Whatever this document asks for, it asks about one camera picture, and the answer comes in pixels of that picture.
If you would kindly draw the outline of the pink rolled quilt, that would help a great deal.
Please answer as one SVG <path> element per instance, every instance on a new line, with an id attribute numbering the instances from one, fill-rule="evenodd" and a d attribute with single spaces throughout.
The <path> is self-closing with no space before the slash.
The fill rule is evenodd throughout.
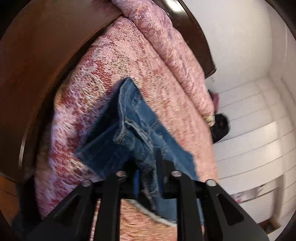
<path id="1" fill-rule="evenodd" d="M 214 125 L 214 103 L 206 88 L 202 67 L 165 11 L 153 1 L 112 3 L 150 42 L 208 125 Z"/>

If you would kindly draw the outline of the dark wooden headboard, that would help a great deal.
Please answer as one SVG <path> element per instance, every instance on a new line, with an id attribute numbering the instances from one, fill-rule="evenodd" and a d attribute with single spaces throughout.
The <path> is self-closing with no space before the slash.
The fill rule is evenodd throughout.
<path id="1" fill-rule="evenodd" d="M 162 8 L 170 18 L 173 27 L 177 29 L 200 63 L 205 77 L 216 72 L 210 48 L 204 32 L 194 15 L 182 0 L 159 0 L 154 2 Z"/>

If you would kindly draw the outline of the blue denim jeans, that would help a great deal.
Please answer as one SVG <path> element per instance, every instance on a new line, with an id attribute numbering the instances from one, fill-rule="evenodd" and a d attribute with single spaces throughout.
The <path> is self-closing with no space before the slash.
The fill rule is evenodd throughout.
<path id="1" fill-rule="evenodd" d="M 193 156 L 185 151 L 158 120 L 131 78 L 125 78 L 93 124 L 76 157 L 105 179 L 122 168 L 137 167 L 130 201 L 142 213 L 170 225 L 177 222 L 174 199 L 159 192 L 156 151 L 178 171 L 197 180 Z"/>

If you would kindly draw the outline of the black cloth item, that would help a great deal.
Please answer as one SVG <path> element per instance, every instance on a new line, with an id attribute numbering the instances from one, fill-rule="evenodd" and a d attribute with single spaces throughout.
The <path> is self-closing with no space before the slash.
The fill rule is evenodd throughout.
<path id="1" fill-rule="evenodd" d="M 213 143 L 220 141 L 222 138 L 228 135 L 230 127 L 229 127 L 229 119 L 223 114 L 219 113 L 219 94 L 216 92 L 212 92 L 208 90 L 210 97 L 214 103 L 214 113 L 215 113 L 215 124 L 210 127 L 211 135 Z"/>

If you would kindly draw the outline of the dark wooden bed frame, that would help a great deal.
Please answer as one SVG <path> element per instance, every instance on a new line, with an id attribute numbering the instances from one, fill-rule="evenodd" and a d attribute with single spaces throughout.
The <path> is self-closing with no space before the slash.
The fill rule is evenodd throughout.
<path id="1" fill-rule="evenodd" d="M 34 173 L 61 82 L 121 15 L 111 1 L 30 1 L 1 38 L 1 173 Z"/>

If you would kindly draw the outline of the white drawer cabinet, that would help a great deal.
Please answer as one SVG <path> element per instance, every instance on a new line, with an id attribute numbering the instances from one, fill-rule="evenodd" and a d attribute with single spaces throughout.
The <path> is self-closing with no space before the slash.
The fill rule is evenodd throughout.
<path id="1" fill-rule="evenodd" d="M 230 132 L 214 145 L 220 185 L 257 222 L 295 209 L 295 133 L 267 78 L 220 94 Z"/>

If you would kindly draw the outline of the pink red patterned bedspread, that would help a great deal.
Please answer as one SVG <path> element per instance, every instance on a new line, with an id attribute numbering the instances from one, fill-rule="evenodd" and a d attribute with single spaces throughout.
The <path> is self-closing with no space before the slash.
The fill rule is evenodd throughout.
<path id="1" fill-rule="evenodd" d="M 44 137 L 35 176 L 41 217 L 84 179 L 100 179 L 75 152 L 125 77 L 135 81 L 163 126 L 192 154 L 194 173 L 202 180 L 218 176 L 210 130 L 202 116 L 212 112 L 213 102 L 201 66 L 186 45 L 181 48 L 186 58 L 176 78 L 128 18 L 118 18 L 95 40 L 54 99 L 51 131 Z"/>

